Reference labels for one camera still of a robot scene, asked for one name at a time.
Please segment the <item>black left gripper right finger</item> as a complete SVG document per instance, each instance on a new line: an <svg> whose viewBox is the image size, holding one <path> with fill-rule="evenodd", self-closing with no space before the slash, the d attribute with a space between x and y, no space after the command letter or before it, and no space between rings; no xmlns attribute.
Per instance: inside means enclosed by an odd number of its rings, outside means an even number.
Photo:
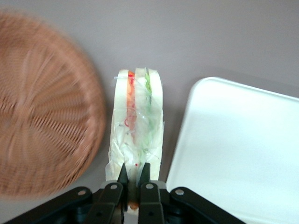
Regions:
<svg viewBox="0 0 299 224"><path fill-rule="evenodd" d="M150 179L145 163L139 180L139 224L243 224L209 200L186 187L170 192L162 181Z"/></svg>

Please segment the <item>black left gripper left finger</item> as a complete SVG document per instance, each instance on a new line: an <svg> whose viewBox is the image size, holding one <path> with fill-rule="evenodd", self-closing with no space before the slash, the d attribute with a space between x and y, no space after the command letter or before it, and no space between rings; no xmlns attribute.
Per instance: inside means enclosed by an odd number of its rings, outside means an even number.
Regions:
<svg viewBox="0 0 299 224"><path fill-rule="evenodd" d="M122 165L117 180L104 182L92 193L87 187L76 187L9 221L7 224L122 224L123 192L128 176Z"/></svg>

